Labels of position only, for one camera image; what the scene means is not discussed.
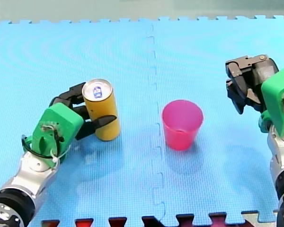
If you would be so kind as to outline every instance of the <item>plastic cup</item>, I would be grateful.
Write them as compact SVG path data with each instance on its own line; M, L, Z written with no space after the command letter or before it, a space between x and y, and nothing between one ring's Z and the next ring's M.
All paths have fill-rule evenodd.
M203 122L202 110L187 100L168 103L162 112L166 144L174 150L187 150Z

